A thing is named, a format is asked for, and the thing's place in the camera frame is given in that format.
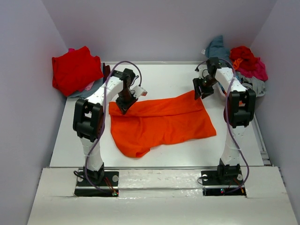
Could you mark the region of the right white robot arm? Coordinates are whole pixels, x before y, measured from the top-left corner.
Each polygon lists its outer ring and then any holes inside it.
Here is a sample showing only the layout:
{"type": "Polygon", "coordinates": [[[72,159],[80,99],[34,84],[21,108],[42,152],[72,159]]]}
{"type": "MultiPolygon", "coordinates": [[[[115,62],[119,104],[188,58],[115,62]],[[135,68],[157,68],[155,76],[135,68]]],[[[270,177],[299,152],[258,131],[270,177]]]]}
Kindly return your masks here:
{"type": "Polygon", "coordinates": [[[224,120],[227,126],[225,148],[216,170],[203,171],[204,186],[226,186],[242,178],[240,161],[244,160],[241,141],[254,118],[256,93],[245,88],[236,78],[233,65],[225,59],[211,57],[205,61],[208,75],[193,79],[195,99],[214,93],[213,86],[221,84],[225,91],[224,120]]]}

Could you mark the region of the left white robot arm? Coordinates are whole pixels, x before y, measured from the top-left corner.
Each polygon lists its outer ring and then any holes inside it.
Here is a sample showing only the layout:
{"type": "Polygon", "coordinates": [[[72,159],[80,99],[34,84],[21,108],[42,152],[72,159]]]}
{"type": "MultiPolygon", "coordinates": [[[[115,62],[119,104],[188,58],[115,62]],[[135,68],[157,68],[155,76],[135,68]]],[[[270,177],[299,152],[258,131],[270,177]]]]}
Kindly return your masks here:
{"type": "Polygon", "coordinates": [[[73,130],[80,138],[85,156],[83,175],[78,172],[76,175],[93,185],[101,184],[105,174],[98,141],[105,127],[106,106],[117,96],[117,109],[122,115],[126,114],[138,100],[136,90],[139,87],[130,89],[135,78],[131,69],[126,68],[122,72],[114,70],[112,76],[96,91],[95,97],[79,99],[75,103],[73,130]]]}

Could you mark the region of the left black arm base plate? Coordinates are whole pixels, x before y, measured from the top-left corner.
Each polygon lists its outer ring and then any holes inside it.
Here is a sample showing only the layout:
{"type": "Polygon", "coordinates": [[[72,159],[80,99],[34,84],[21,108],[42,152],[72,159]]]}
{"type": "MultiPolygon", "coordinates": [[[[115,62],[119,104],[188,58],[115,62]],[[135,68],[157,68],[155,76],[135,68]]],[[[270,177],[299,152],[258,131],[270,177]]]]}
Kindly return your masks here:
{"type": "Polygon", "coordinates": [[[76,176],[76,185],[74,195],[77,197],[118,197],[119,196],[119,172],[105,171],[104,178],[96,183],[90,180],[97,186],[95,188],[84,177],[84,171],[79,169],[73,172],[76,176]]]}

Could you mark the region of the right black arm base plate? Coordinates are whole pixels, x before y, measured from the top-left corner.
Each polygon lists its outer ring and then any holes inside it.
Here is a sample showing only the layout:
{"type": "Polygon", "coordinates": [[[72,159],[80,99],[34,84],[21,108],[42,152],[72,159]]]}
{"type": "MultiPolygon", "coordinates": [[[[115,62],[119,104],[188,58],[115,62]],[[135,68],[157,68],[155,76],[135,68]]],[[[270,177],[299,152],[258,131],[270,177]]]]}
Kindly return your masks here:
{"type": "Polygon", "coordinates": [[[217,177],[216,170],[201,171],[197,182],[202,185],[203,196],[246,196],[241,171],[238,175],[225,177],[223,180],[217,177]]]}

